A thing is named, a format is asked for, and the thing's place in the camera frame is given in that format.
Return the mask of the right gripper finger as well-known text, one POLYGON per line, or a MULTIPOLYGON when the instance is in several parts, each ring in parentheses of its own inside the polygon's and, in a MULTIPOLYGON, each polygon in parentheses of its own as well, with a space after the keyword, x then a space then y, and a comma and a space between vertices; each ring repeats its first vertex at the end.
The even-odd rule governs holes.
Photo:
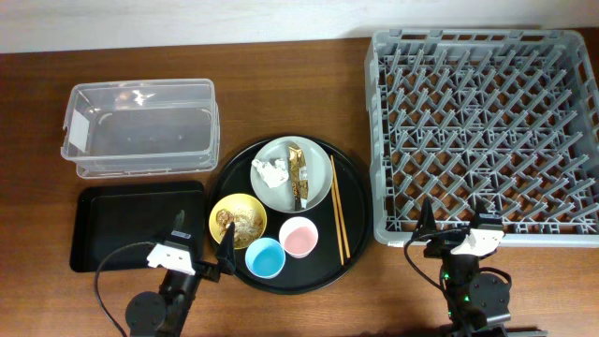
POLYGON ((470 229, 503 230, 503 220, 500 215, 489 212, 485 204, 479 200, 475 204, 475 215, 469 223, 470 229))
POLYGON ((437 226, 434 219, 431 201, 429 198, 424 198, 420 216, 416 223, 416 230, 414 231, 414 239, 419 240, 423 236, 434 234, 436 232, 437 226))

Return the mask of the blue cup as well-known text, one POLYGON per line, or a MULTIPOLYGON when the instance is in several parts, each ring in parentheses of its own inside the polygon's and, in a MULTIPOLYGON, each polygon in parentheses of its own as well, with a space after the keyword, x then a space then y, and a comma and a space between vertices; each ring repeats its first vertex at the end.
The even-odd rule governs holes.
POLYGON ((282 271, 285 261, 285 250, 272 238, 257 239, 248 246, 245 253, 247 269, 258 278, 276 277, 282 271))

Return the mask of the food scraps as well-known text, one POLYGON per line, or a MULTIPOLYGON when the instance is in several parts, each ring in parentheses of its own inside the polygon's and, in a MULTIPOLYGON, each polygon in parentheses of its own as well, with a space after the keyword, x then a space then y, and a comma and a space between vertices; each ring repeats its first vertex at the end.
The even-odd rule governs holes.
POLYGON ((235 249, 245 248, 261 236, 263 219, 253 209, 222 209, 217 212, 216 224, 221 236, 224 236, 231 222, 235 223, 235 249))

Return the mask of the yellow bowl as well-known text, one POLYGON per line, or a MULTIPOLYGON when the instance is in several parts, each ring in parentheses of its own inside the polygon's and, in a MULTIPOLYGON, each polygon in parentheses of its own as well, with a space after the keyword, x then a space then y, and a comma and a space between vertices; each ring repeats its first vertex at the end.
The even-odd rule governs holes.
POLYGON ((267 226, 267 214, 263 204, 255 197, 237 193, 221 198, 209 216, 212 238, 221 243, 231 223, 235 224, 234 248, 247 248, 259 239, 267 226))

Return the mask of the pink cup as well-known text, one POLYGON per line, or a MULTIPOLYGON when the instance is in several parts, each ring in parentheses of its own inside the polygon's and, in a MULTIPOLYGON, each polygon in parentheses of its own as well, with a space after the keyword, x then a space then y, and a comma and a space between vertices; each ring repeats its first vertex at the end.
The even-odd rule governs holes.
POLYGON ((307 257, 317 242, 318 230, 314 222, 306 217, 289 218, 279 230, 279 243, 294 258, 307 257))

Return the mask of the white tissue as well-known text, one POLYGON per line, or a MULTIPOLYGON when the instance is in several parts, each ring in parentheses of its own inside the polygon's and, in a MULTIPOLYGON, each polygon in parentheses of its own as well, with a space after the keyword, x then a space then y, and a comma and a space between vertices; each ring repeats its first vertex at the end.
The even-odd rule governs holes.
POLYGON ((276 158, 271 161, 254 159, 252 166, 269 188, 276 188, 289 180, 286 160, 283 158, 276 158))

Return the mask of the wooden chopstick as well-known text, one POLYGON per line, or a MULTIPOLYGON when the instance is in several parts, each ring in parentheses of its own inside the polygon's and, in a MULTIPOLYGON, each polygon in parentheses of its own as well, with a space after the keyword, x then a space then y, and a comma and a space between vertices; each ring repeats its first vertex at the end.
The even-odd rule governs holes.
POLYGON ((348 242, 348 238, 347 238, 347 231, 346 231, 346 226, 345 226, 345 221, 344 221, 344 216, 343 216, 343 204, 342 204, 341 194, 340 194, 340 189, 339 189, 339 180, 338 180, 337 170, 336 170, 336 166, 335 166, 335 159, 334 159, 334 167, 335 167, 335 172, 336 172, 336 198, 337 198, 337 204, 338 204, 339 219, 340 219, 340 224, 341 224, 342 241, 343 241, 343 255, 344 255, 344 263, 345 263, 346 260, 351 258, 351 252, 350 252, 349 242, 348 242))
POLYGON ((330 160, 331 171, 332 171, 331 198, 332 198, 332 204, 333 204, 334 222, 335 222, 335 228, 336 228, 336 236, 337 236, 337 243, 338 243, 338 250, 339 250, 341 266, 343 266, 344 265, 343 241, 342 241, 341 224, 340 224, 340 219, 339 219, 338 204, 337 204, 337 198, 336 198, 336 172, 335 172, 335 167, 334 167, 334 158, 333 158, 332 154, 329 156, 329 160, 330 160))

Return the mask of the gold snack wrapper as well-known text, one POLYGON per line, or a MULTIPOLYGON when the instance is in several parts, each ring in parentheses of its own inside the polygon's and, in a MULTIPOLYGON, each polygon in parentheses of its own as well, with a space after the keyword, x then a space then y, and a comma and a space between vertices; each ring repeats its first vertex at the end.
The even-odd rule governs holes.
POLYGON ((294 209, 300 212, 307 208, 309 184, 308 169, 303 150, 296 143, 290 143, 289 177, 294 195, 294 209))

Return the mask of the grey plate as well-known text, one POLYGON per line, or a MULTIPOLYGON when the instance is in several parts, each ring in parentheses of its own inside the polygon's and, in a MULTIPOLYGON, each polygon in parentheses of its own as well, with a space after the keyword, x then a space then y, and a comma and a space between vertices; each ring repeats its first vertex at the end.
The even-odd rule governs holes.
POLYGON ((296 143, 303 150, 308 169, 308 203, 307 208, 301 210, 301 212, 310 210, 319 204, 328 195, 331 188, 332 171, 329 155, 321 145, 313 140, 299 136, 286 136, 269 141, 250 160, 250 181, 257 198, 263 204, 278 212, 297 213, 294 209, 294 195, 290 177, 286 183, 276 188, 269 188, 252 166, 254 159, 271 161, 276 158, 283 158, 286 160, 289 171, 288 146, 290 143, 296 143))

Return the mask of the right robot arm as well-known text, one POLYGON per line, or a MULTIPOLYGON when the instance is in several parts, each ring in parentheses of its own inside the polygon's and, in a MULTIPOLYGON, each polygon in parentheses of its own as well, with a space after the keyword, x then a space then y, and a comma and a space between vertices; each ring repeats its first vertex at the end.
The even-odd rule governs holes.
POLYGON ((505 272, 482 267, 480 261, 496 253, 504 237, 499 215, 478 203, 469 224, 441 230, 436 226, 431 201, 425 198, 416 231, 404 245, 407 262, 446 300, 451 323, 440 328, 442 336, 547 336, 546 330, 510 331, 508 309, 512 278, 505 272), (424 242, 425 258, 442 261, 438 279, 432 280, 409 257, 409 247, 424 242))

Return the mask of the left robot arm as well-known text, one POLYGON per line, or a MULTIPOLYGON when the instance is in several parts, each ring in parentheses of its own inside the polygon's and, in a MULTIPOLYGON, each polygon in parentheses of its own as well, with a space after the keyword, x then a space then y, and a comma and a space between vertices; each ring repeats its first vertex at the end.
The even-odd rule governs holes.
POLYGON ((214 263, 193 259, 197 238, 173 229, 147 256, 152 268, 167 270, 156 292, 139 293, 127 305, 125 322, 132 336, 179 336, 196 298, 200 282, 217 283, 236 269, 234 235, 236 224, 226 225, 214 263))

